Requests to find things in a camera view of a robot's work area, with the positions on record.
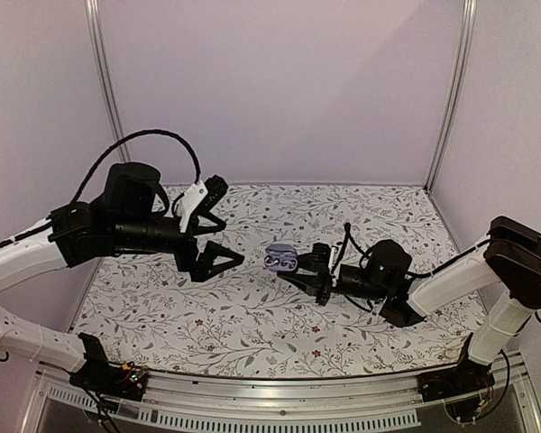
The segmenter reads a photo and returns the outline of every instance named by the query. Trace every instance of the purple object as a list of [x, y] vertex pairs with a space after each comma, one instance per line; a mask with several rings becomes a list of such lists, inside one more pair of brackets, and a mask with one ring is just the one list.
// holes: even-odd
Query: purple object
[[272, 244], [265, 249], [264, 267], [272, 272], [294, 272], [298, 267], [297, 250], [291, 245]]

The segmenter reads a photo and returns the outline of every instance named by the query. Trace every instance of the patterned mat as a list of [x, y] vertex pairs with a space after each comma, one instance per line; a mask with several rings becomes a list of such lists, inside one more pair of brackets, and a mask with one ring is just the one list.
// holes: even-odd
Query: patterned mat
[[[168, 190], [171, 198], [180, 189]], [[238, 186], [214, 213], [223, 233], [206, 235], [245, 255], [244, 264], [191, 283], [170, 255], [104, 259], [75, 332], [98, 336], [115, 361], [237, 377], [329, 377], [400, 372], [456, 360], [484, 319], [477, 295], [461, 298], [415, 327], [387, 324], [334, 295], [325, 307], [262, 267], [264, 248], [344, 237], [367, 245], [392, 238], [432, 269], [455, 253], [424, 191], [405, 187]], [[347, 250], [343, 263], [357, 264]]]

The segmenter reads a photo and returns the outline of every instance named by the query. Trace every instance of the lavender wall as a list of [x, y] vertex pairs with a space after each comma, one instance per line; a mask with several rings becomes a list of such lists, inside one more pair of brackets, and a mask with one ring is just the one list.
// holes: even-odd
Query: lavender wall
[[[111, 142], [85, 15], [79, 1], [0, 0], [0, 240], [66, 204]], [[90, 269], [27, 281], [0, 305], [65, 329]], [[0, 364], [0, 433], [17, 431], [34, 367]]]
[[[463, 2], [101, 2], [124, 130], [158, 126], [231, 181], [422, 184]], [[167, 182], [187, 155], [132, 151]]]
[[[436, 200], [463, 247], [500, 214], [541, 231], [541, 0], [479, 2]], [[519, 344], [541, 400], [541, 326]]]

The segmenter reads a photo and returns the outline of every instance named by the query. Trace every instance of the floral tablecloth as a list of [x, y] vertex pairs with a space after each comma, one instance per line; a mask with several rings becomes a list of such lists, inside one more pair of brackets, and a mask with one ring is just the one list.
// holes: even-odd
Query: floral tablecloth
[[[180, 189], [169, 188], [173, 198]], [[158, 370], [238, 377], [328, 377], [399, 372], [456, 360], [484, 319], [477, 295], [399, 329], [334, 295], [325, 307], [263, 269], [264, 248], [330, 244], [353, 224], [363, 245], [392, 238], [424, 271], [455, 253], [421, 188], [235, 186], [214, 213], [223, 233], [206, 239], [245, 255], [205, 283], [189, 282], [170, 255], [104, 259], [74, 332], [98, 336], [116, 361]], [[349, 248], [344, 263], [357, 264]]]

